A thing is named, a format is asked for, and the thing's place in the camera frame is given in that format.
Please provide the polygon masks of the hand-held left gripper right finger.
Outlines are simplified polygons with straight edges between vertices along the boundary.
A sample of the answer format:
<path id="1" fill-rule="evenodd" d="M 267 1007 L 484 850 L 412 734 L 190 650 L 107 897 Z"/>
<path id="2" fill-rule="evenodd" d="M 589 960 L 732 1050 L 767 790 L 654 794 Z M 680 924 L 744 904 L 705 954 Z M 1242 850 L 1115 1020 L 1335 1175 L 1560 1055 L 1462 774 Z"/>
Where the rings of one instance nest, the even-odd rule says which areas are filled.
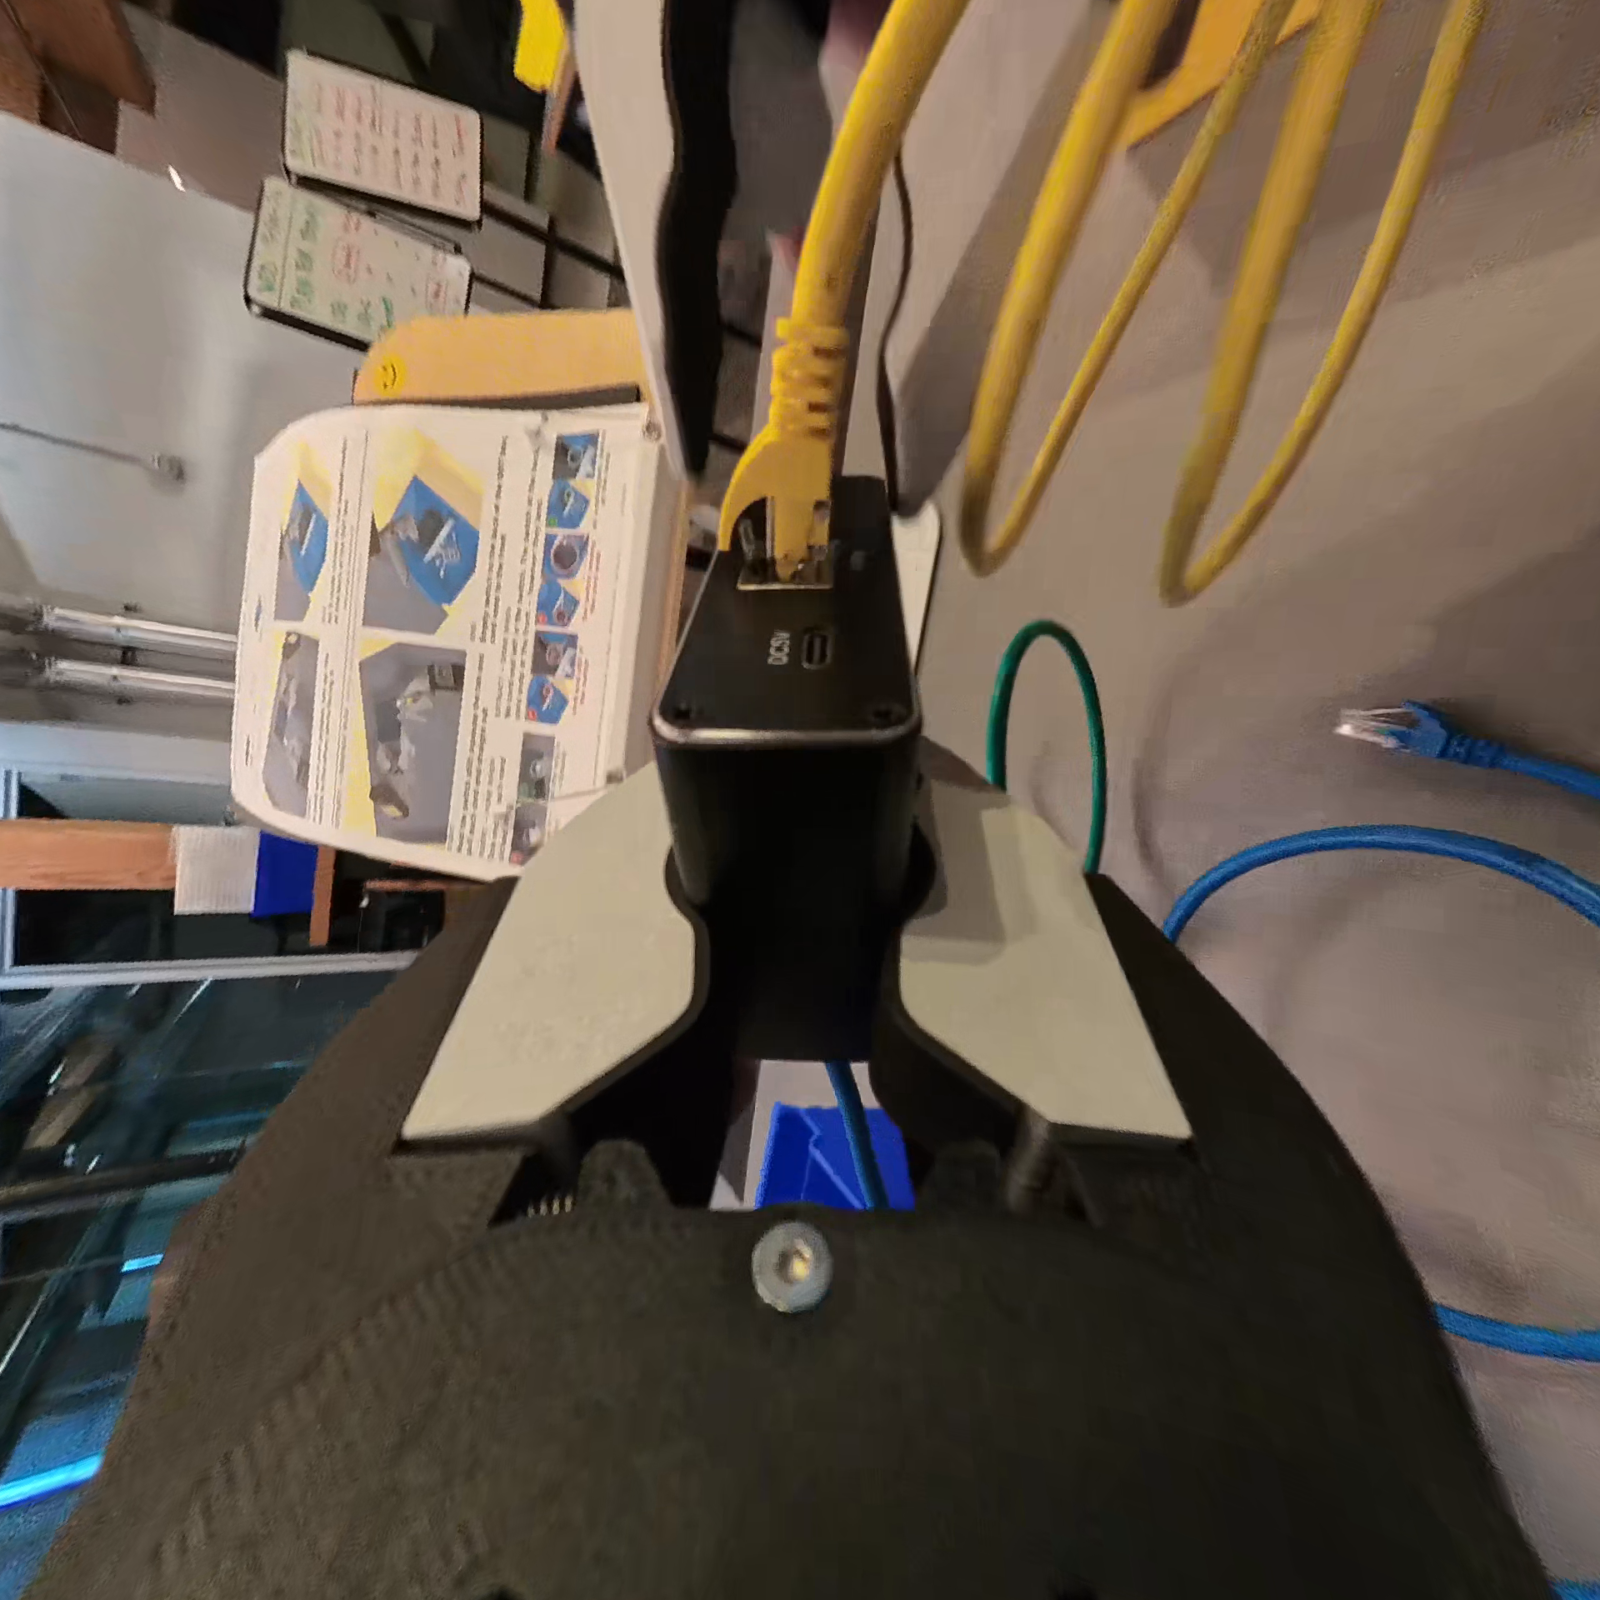
<path id="1" fill-rule="evenodd" d="M 1080 857 L 930 739 L 879 1004 L 879 1102 L 909 1139 L 1189 1139 Z"/>

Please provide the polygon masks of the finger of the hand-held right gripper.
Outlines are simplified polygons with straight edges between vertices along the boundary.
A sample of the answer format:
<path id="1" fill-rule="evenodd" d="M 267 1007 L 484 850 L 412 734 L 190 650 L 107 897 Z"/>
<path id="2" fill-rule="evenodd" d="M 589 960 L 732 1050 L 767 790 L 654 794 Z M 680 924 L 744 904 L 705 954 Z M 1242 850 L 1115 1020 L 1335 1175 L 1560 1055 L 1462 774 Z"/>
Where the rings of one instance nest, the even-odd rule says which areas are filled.
<path id="1" fill-rule="evenodd" d="M 937 75 L 890 160 L 885 220 L 890 304 L 877 357 L 890 509 L 914 514 L 940 489 L 965 437 L 984 315 L 969 264 L 990 174 L 974 102 Z"/>
<path id="2" fill-rule="evenodd" d="M 575 2 L 572 47 L 670 460 L 707 472 L 737 187 L 732 2 Z"/>

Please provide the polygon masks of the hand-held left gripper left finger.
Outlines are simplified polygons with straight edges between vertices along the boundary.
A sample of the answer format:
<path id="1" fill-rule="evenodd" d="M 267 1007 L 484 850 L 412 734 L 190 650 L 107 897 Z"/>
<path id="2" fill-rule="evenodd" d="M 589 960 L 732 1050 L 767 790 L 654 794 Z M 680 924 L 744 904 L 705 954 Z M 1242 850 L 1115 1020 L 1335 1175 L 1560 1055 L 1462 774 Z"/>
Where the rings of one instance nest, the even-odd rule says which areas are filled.
<path id="1" fill-rule="evenodd" d="M 677 1039 L 709 994 L 707 929 L 670 889 L 655 767 L 524 869 L 402 1125 L 404 1145 L 530 1135 Z"/>

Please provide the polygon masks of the black network switch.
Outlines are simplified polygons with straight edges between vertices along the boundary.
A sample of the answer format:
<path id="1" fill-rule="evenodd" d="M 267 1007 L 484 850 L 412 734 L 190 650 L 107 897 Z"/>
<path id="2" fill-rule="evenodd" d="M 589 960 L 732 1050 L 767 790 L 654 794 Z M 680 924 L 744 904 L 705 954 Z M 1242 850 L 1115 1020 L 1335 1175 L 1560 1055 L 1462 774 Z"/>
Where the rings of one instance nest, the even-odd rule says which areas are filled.
<path id="1" fill-rule="evenodd" d="M 734 1052 L 870 1055 L 909 914 L 922 707 L 887 489 L 834 484 L 830 584 L 710 562 L 652 712 L 677 885 Z"/>

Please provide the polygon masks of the blue plastic bin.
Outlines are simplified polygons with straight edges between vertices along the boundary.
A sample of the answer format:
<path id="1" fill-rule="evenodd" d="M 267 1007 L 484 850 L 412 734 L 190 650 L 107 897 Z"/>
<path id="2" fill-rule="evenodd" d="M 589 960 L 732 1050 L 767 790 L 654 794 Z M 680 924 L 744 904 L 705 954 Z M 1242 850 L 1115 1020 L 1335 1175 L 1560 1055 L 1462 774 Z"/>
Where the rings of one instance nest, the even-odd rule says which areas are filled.
<path id="1" fill-rule="evenodd" d="M 890 1210 L 915 1207 L 904 1135 L 880 1107 L 865 1110 L 872 1150 Z M 850 1150 L 845 1120 L 835 1104 L 777 1102 L 759 1174 L 754 1207 L 812 1205 L 825 1210 L 869 1209 Z"/>

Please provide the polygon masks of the white document stand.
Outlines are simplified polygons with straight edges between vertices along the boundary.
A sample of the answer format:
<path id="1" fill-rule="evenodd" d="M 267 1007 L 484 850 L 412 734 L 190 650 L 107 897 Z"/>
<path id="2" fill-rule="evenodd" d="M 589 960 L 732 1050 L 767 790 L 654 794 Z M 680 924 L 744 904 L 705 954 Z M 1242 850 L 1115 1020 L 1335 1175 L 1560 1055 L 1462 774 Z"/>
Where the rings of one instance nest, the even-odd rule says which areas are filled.
<path id="1" fill-rule="evenodd" d="M 690 795 L 775 825 L 904 787 L 922 727 L 915 682 L 944 539 L 939 510 L 890 510 L 884 479 L 835 474 L 812 507 L 810 542 L 780 575 L 770 504 L 735 497 L 730 549 L 710 555 L 634 752 L 602 779 L 610 795 L 650 757 Z"/>

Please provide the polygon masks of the whiteboard with red writing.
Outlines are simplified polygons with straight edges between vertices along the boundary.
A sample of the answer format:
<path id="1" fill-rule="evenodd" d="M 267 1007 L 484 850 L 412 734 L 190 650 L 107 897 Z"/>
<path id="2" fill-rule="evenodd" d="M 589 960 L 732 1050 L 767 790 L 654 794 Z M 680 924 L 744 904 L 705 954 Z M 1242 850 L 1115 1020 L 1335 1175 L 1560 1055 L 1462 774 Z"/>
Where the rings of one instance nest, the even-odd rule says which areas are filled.
<path id="1" fill-rule="evenodd" d="M 309 50 L 289 50 L 282 164 L 295 184 L 439 222 L 485 215 L 480 112 Z"/>

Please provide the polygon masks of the small blue storage bin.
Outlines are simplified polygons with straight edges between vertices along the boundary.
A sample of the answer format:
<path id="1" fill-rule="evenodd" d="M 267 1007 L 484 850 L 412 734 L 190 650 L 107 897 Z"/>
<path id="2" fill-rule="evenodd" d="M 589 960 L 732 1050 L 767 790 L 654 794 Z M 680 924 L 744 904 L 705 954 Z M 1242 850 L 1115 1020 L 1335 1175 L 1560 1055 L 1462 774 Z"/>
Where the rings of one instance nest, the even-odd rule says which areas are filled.
<path id="1" fill-rule="evenodd" d="M 250 919 L 310 915 L 319 847 L 269 830 L 257 834 Z"/>

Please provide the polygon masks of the whiteboard with green writing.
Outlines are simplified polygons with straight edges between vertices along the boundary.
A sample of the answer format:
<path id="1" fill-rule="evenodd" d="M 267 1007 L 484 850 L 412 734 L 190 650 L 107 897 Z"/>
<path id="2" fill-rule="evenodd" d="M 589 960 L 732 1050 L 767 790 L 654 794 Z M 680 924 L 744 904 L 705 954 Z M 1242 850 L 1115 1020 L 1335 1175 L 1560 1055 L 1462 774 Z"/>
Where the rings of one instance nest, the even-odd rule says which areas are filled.
<path id="1" fill-rule="evenodd" d="M 245 265 L 250 314 L 370 350 L 395 329 L 469 314 L 474 272 L 445 244 L 284 177 L 257 194 Z"/>

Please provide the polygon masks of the printed instruction sheet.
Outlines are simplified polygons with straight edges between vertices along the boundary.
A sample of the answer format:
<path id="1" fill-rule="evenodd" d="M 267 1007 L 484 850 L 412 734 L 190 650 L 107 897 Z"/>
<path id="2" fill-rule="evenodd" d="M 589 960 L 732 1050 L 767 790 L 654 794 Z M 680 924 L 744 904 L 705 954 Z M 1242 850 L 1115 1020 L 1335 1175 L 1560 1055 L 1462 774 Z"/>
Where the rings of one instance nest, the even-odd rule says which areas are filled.
<path id="1" fill-rule="evenodd" d="M 669 510 L 640 402 L 282 430 L 252 470 L 234 802 L 392 867 L 524 870 L 627 769 Z"/>

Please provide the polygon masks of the brown wooden desk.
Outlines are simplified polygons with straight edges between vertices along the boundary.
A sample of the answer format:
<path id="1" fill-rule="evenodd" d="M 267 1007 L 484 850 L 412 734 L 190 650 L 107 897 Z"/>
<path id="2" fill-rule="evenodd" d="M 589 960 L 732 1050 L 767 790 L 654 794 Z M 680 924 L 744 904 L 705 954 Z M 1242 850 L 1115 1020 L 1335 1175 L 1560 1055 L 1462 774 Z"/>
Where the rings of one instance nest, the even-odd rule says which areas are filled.
<path id="1" fill-rule="evenodd" d="M 174 915 L 250 915 L 259 827 L 19 817 L 2 822 L 2 889 L 160 894 Z M 337 850 L 319 847 L 310 950 L 330 945 Z"/>

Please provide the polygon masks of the chrome pipe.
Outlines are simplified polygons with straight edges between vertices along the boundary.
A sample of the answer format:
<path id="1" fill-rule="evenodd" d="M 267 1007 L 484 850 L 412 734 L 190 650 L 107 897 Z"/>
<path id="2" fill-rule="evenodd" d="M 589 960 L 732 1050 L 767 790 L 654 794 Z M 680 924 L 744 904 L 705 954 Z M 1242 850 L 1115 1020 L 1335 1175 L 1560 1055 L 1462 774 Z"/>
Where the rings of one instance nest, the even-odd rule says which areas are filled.
<path id="1" fill-rule="evenodd" d="M 72 609 L 32 597 L 2 595 L 2 624 L 5 630 L 22 635 L 52 635 L 119 652 L 209 662 L 232 662 L 237 654 L 237 637 L 230 632 L 187 627 L 132 612 Z"/>
<path id="2" fill-rule="evenodd" d="M 2 685 L 7 690 L 72 694 L 119 704 L 230 705 L 235 697 L 235 685 L 229 679 L 27 650 L 2 655 Z"/>

